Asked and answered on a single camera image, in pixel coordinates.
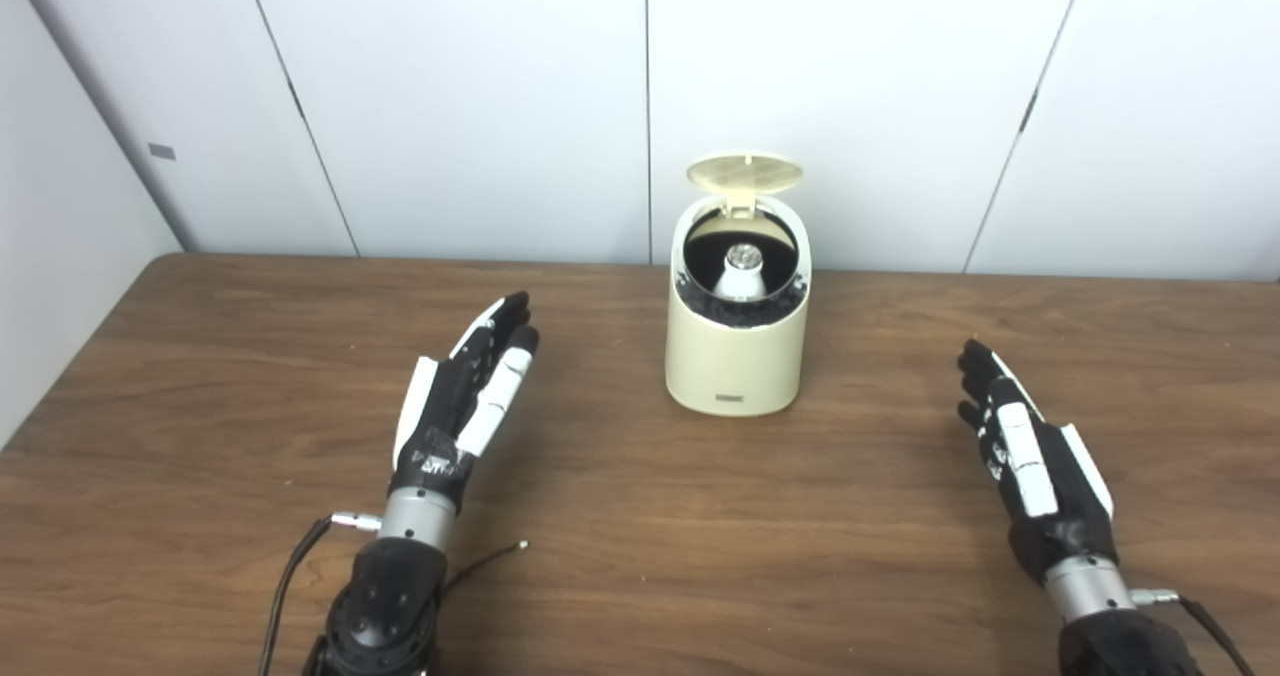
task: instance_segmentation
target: hinged lid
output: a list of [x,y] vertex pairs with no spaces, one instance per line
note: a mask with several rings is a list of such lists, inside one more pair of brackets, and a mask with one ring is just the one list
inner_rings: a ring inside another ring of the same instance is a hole
[[786,157],[764,154],[732,154],[704,157],[691,165],[689,179],[700,189],[724,195],[730,219],[753,219],[756,195],[781,193],[804,177]]

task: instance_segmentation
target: panel seam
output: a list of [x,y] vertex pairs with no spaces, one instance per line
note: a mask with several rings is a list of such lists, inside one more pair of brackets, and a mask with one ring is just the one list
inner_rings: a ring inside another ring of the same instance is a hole
[[964,260],[964,268],[960,270],[961,274],[969,273],[969,266],[973,264],[973,255],[978,252],[978,243],[982,239],[983,230],[987,229],[987,220],[991,219],[991,213],[996,206],[996,197],[1000,195],[1000,187],[1005,183],[1005,175],[1009,173],[1009,165],[1014,160],[1014,152],[1018,151],[1018,145],[1023,140],[1023,133],[1027,131],[1028,123],[1030,120],[1030,111],[1039,97],[1041,86],[1044,83],[1044,74],[1048,73],[1050,65],[1053,61],[1053,55],[1057,51],[1057,44],[1062,38],[1062,32],[1066,29],[1066,20],[1071,17],[1071,9],[1075,6],[1075,0],[1066,1],[1066,10],[1062,12],[1062,19],[1057,24],[1057,33],[1053,35],[1053,41],[1050,44],[1048,52],[1044,55],[1044,64],[1041,67],[1041,73],[1036,79],[1036,88],[1032,90],[1030,101],[1028,102],[1027,111],[1023,114],[1023,120],[1019,125],[1018,133],[1014,134],[1012,142],[1009,145],[1009,154],[1005,155],[1005,164],[1000,168],[1000,175],[996,178],[996,186],[991,191],[991,198],[987,198],[987,209],[982,213],[982,221],[978,221],[978,230],[973,236],[973,243],[969,245],[969,255]]
[[356,252],[356,257],[360,257],[360,245],[356,243],[356,234],[351,230],[351,221],[347,221],[347,211],[342,207],[342,198],[338,198],[338,189],[333,188],[333,178],[329,177],[329,165],[324,163],[324,156],[320,154],[320,143],[316,143],[316,134],[311,131],[311,122],[307,120],[307,115],[302,110],[302,101],[298,99],[297,88],[293,87],[293,78],[289,76],[289,67],[284,64],[284,55],[280,52],[280,45],[275,41],[275,32],[271,29],[270,20],[266,20],[266,10],[262,9],[262,0],[253,0],[253,5],[257,6],[257,15],[262,19],[262,28],[266,29],[266,37],[271,40],[271,50],[275,51],[275,61],[278,61],[284,74],[284,83],[293,96],[293,104],[298,108],[298,117],[302,119],[302,127],[307,131],[307,140],[310,140],[311,151],[315,152],[316,161],[320,164],[324,183],[329,187],[329,196],[333,197],[333,205],[338,206],[338,218],[342,219],[342,228],[347,230],[347,238],[351,239],[351,248]]

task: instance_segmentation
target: robot finger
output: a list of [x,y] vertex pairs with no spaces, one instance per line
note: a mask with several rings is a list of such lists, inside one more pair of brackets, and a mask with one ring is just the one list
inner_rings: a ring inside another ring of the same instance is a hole
[[[479,351],[480,344],[489,347],[494,330],[498,329],[499,324],[503,326],[503,333],[507,329],[513,328],[513,318],[517,318],[521,311],[529,310],[529,293],[516,292],[511,296],[498,298],[498,301],[489,303],[489,309],[480,312],[479,316],[471,321],[471,326],[462,334],[457,344],[453,344],[453,351],[449,352],[449,358],[457,357],[462,352],[462,348],[470,347],[468,352],[472,357],[476,353],[483,353]],[[484,333],[483,338],[477,339],[477,333]]]
[[974,431],[982,428],[982,411],[979,411],[972,401],[961,401],[960,403],[956,403],[956,414],[959,414],[960,420],[968,424]]
[[507,408],[516,398],[516,392],[520,390],[536,351],[538,330],[527,325],[517,326],[511,334],[507,351],[494,366],[489,383],[476,393],[475,411],[458,433],[458,451],[476,458],[484,455],[484,449],[507,416]]
[[1009,379],[996,379],[991,385],[992,407],[1000,422],[1001,440],[1007,451],[1007,469],[1018,480],[1027,516],[1033,519],[1057,513],[1057,495],[1050,476],[1030,410],[1020,390]]

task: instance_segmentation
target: white wall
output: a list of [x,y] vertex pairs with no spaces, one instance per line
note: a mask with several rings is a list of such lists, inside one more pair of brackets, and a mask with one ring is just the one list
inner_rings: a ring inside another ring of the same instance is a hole
[[32,1],[188,246],[355,254],[253,0]]
[[1276,0],[261,0],[307,120],[255,0],[35,1],[196,248],[662,262],[759,149],[820,266],[1280,275]]
[[0,446],[178,243],[27,0],[0,0]]
[[649,259],[644,0],[261,0],[361,254]]
[[755,149],[819,268],[960,271],[1068,3],[649,0],[654,257],[686,166]]
[[1280,0],[1075,0],[970,270],[1280,277]]

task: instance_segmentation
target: small label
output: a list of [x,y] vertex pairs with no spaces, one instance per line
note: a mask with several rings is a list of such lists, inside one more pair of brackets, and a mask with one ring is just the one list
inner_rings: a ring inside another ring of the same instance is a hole
[[155,157],[168,157],[169,161],[178,160],[178,156],[173,152],[173,147],[164,146],[164,143],[147,143],[147,151]]

